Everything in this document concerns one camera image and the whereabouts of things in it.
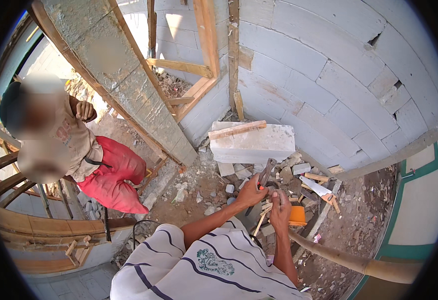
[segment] hand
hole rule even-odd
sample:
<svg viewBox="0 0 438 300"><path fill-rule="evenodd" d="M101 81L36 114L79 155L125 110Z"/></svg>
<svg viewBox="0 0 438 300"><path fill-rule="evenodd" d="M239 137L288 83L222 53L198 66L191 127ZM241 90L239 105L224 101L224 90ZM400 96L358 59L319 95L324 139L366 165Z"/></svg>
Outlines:
<svg viewBox="0 0 438 300"><path fill-rule="evenodd" d="M87 101L79 101L76 105L76 112L76 118L87 120L94 115L94 106Z"/></svg>
<svg viewBox="0 0 438 300"><path fill-rule="evenodd" d="M243 205L244 208L255 206L268 194L269 188L258 189L259 173L252 176L252 178L244 184L239 191L236 201L234 203Z"/></svg>
<svg viewBox="0 0 438 300"><path fill-rule="evenodd" d="M272 209L269 220L276 232L286 231L291 217L291 202L286 193L280 189L272 191Z"/></svg>

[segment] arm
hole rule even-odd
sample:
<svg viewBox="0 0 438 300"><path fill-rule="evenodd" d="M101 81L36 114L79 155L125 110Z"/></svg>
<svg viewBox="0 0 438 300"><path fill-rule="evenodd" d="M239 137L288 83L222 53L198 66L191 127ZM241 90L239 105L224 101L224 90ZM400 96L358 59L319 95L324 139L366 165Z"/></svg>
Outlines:
<svg viewBox="0 0 438 300"><path fill-rule="evenodd" d="M273 265L286 274L290 281L297 286L297 271L294 267L288 228L291 216L291 202L282 190L272 192L272 209L270 221L276 231L276 253Z"/></svg>
<svg viewBox="0 0 438 300"><path fill-rule="evenodd" d="M69 104L71 105L72 114L86 123L91 122L98 116L94 106L87 101L79 101L69 95Z"/></svg>
<svg viewBox="0 0 438 300"><path fill-rule="evenodd" d="M240 190L236 201L207 217L186 224L180 229L184 232L184 244L188 249L194 241L197 241L205 234L221 227L227 220L234 215L245 210L247 207L254 206L261 201L268 193L268 188L258 189L259 174L255 174L251 180L246 182Z"/></svg>

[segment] bamboo pole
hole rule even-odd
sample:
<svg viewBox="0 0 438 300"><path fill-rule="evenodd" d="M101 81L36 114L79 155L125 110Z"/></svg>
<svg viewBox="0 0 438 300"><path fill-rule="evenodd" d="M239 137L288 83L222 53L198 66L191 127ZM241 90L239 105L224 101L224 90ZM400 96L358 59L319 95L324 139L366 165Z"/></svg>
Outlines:
<svg viewBox="0 0 438 300"><path fill-rule="evenodd" d="M422 263L394 263L359 257L309 241L290 228L288 233L294 242L313 254L322 256L361 274L386 281L411 284L423 266Z"/></svg>

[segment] wooden handle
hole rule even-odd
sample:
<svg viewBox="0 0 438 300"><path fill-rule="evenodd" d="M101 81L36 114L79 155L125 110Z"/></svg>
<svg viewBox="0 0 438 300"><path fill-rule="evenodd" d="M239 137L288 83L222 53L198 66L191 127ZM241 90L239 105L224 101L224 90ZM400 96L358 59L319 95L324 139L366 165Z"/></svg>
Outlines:
<svg viewBox="0 0 438 300"><path fill-rule="evenodd" d="M327 177L327 176L316 175L313 173L304 173L304 177L309 178L309 179L318 180L320 182L327 182L329 180L329 177Z"/></svg>

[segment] white striped shirt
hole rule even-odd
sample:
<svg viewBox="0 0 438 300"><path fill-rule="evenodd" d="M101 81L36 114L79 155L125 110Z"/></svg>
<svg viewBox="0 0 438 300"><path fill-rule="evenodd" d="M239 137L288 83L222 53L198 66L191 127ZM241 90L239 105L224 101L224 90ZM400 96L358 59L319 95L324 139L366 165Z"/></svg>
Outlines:
<svg viewBox="0 0 438 300"><path fill-rule="evenodd" d="M184 233L162 224L112 279L111 300L304 299L281 270L268 265L235 217L184 246Z"/></svg>

